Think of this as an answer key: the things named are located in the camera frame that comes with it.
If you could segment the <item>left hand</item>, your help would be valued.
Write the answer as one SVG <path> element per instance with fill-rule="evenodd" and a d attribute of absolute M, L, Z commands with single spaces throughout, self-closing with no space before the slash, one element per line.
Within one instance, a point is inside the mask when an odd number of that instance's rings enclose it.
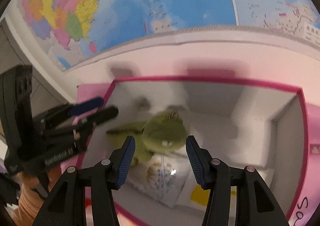
<path fill-rule="evenodd" d="M 60 176 L 61 176 L 60 166 L 55 166 L 51 168 L 49 171 L 44 171 L 39 174 L 39 177 L 46 181 L 44 185 L 47 185 L 47 189 L 49 191 L 52 190 L 53 186 L 56 184 Z M 31 189 L 36 189 L 38 185 L 41 185 L 41 181 L 39 180 L 39 177 L 29 175 L 25 172 L 21 172 L 20 174 L 22 183 Z"/>

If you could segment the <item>orange sleeve forearm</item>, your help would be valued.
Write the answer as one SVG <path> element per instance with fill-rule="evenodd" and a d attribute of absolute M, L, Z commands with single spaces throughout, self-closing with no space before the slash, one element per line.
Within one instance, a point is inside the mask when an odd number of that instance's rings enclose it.
<path fill-rule="evenodd" d="M 33 225 L 44 200 L 34 191 L 40 183 L 36 177 L 25 177 L 21 174 L 22 188 L 18 201 L 18 208 L 12 212 L 12 219 L 16 225 Z"/>

